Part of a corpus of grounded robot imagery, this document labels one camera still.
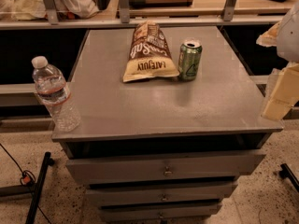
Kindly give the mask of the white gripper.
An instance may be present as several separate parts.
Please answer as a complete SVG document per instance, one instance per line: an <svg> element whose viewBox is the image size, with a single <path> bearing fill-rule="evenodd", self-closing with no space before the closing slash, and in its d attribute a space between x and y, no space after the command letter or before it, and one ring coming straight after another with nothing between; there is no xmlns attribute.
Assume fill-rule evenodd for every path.
<svg viewBox="0 0 299 224"><path fill-rule="evenodd" d="M278 56L288 63L282 70L274 69L267 80L261 115L266 119L283 119L299 101L299 2L260 35L256 44L277 46Z"/></svg>

